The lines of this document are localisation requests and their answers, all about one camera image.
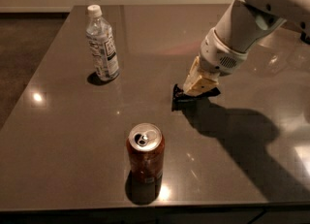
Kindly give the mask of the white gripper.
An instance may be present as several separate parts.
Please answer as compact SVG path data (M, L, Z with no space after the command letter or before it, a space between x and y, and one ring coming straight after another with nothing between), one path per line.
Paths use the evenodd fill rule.
M209 73L217 73L220 76L232 74L247 59L247 52L238 52L227 47L217 36L214 28L211 28L201 42L199 57L194 59L183 91L189 96L200 96L215 88L219 82L202 77L201 67Z

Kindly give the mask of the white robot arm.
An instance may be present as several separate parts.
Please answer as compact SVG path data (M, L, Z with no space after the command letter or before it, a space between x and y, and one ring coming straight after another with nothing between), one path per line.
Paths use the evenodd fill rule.
M287 21L308 41L310 0L233 0L201 42L183 84L184 94L198 97L217 87L218 79L239 68L256 42Z

